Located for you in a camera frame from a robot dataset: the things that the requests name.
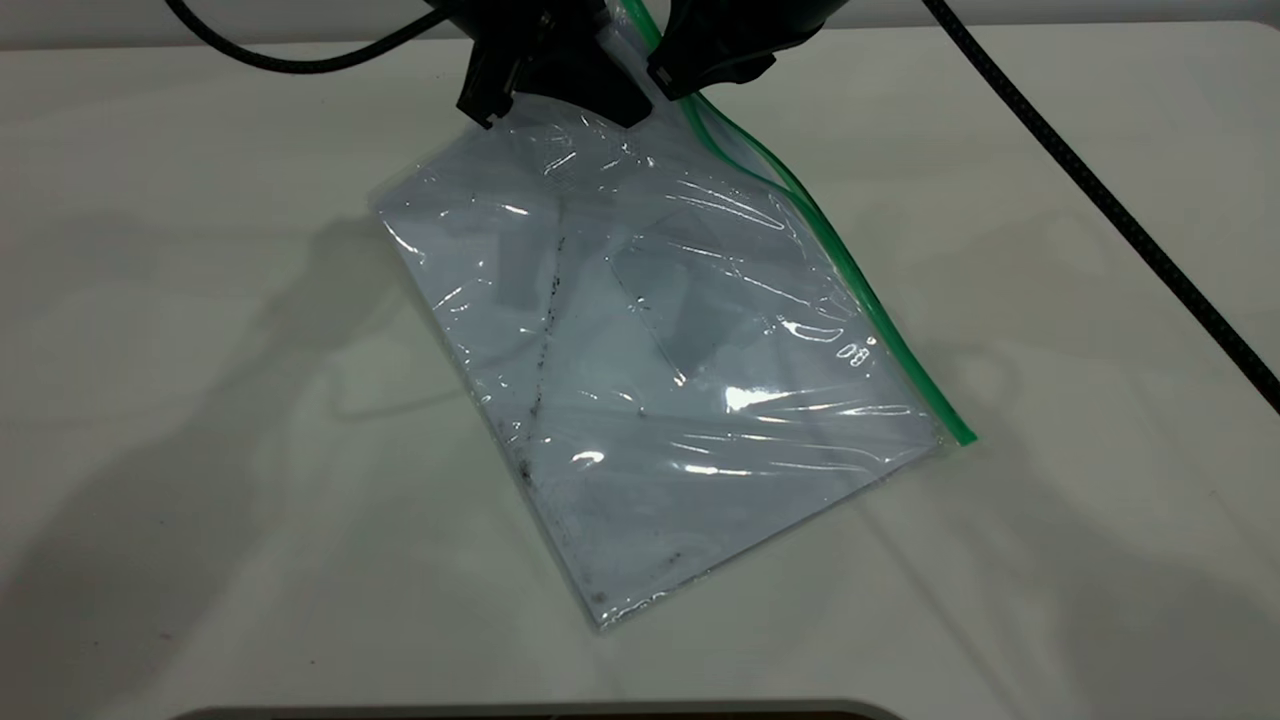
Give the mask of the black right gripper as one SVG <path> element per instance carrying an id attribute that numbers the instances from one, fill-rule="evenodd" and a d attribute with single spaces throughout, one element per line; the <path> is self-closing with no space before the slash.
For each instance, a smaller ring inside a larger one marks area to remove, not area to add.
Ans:
<path id="1" fill-rule="evenodd" d="M 671 101 L 712 85 L 745 85 L 774 63 L 774 51 L 812 38 L 829 1 L 673 1 L 668 40 L 648 56 L 648 74 Z"/>

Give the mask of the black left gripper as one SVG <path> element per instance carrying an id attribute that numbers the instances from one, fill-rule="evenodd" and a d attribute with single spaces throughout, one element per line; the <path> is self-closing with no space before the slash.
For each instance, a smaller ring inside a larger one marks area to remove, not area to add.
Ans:
<path id="1" fill-rule="evenodd" d="M 520 56 L 532 56 L 520 91 L 567 102 L 623 128 L 652 101 L 598 42 L 604 1 L 457 1 L 449 23 L 472 41 L 457 109 L 490 129 L 513 105 Z"/>

